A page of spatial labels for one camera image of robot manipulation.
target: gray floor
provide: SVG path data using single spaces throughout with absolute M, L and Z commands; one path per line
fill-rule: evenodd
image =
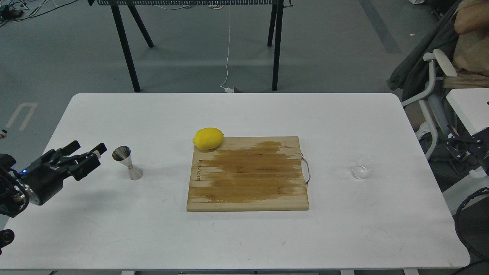
M 68 2 L 56 0 L 57 5 Z M 437 21 L 426 5 L 412 5 L 408 0 L 292 3 L 294 7 L 284 12 L 278 92 L 392 92 L 386 79 Z M 41 12 L 53 7 L 50 1 Z M 220 85 L 226 78 L 229 25 L 229 76 L 224 87 L 271 92 L 268 6 L 226 6 L 222 10 L 193 6 L 175 11 L 143 6 L 138 11 L 155 43 L 152 49 L 128 9 L 121 7 L 143 92 L 223 92 Z M 71 97 L 80 92 L 133 92 L 109 7 L 90 7 L 81 0 L 0 28 L 0 127 L 10 126 L 6 128 L 8 138 L 0 141 L 0 152 L 14 156 L 18 169 L 43 152 Z M 22 103 L 38 103 L 24 129 L 21 126 L 29 108 L 23 108 L 8 125 Z M 410 106 L 406 112 L 416 129 L 420 111 Z M 0 218 L 0 227 L 4 223 Z M 420 274 L 452 272 L 421 270 Z M 1 275 L 49 273 L 0 271 Z M 329 274 L 339 272 L 321 272 Z M 402 271 L 356 274 L 397 275 Z

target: person's arm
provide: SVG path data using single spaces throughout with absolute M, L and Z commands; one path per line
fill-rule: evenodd
M 458 34 L 482 29 L 489 29 L 489 0 L 462 8 L 457 12 L 455 31 Z

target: white cable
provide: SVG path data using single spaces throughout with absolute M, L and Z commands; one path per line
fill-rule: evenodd
M 219 1 L 212 1 L 211 4 L 209 5 L 209 8 L 213 8 L 215 10 L 220 10 L 224 8 L 224 5 L 219 5 Z
M 228 25 L 229 25 L 229 39 L 227 41 L 226 79 L 224 80 L 224 82 L 220 86 L 224 90 L 226 90 L 226 88 L 224 88 L 223 85 L 224 85 L 224 83 L 226 83 L 227 77 L 229 75 L 229 71 L 227 69 L 227 64 L 229 62 L 229 47 L 231 46 L 231 9 L 229 9 L 229 18 L 228 18 L 228 21 L 227 22 L 228 22 Z
M 180 9 L 189 9 L 192 7 L 192 5 L 186 5 L 186 6 L 181 6 L 180 8 L 175 8 L 175 9 L 167 9 L 167 8 L 164 8 L 162 6 L 157 6 L 157 5 L 153 5 L 155 7 L 158 7 L 158 8 L 162 8 L 164 10 L 180 10 Z

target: mesh shelf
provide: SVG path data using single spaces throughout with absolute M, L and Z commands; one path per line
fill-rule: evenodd
M 149 6 L 149 5 L 267 5 L 278 0 L 97 0 L 99 5 Z

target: beige clothing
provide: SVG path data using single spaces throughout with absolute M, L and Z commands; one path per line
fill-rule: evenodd
M 484 1 L 462 1 L 455 11 L 452 21 L 455 20 L 460 9 Z M 461 34 L 455 47 L 452 63 L 458 76 L 446 76 L 444 79 L 445 88 L 489 87 L 489 29 Z

